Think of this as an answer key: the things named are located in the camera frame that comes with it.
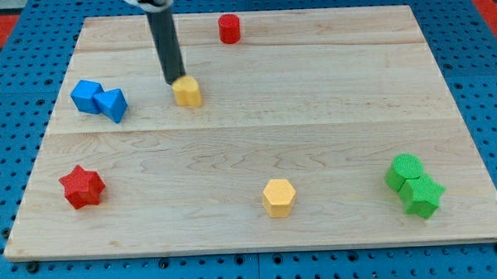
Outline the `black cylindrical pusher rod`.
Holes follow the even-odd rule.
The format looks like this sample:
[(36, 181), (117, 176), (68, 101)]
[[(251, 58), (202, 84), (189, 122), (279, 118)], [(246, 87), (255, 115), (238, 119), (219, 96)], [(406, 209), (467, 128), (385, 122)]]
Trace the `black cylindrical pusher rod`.
[(164, 80), (172, 85), (186, 74), (181, 49), (176, 34), (172, 10), (146, 13)]

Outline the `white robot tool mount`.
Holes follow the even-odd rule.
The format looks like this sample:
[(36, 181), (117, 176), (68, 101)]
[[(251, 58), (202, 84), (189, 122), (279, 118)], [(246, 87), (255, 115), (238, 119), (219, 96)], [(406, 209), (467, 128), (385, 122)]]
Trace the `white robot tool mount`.
[(171, 7), (174, 0), (123, 0), (124, 2), (139, 7), (144, 12), (163, 12)]

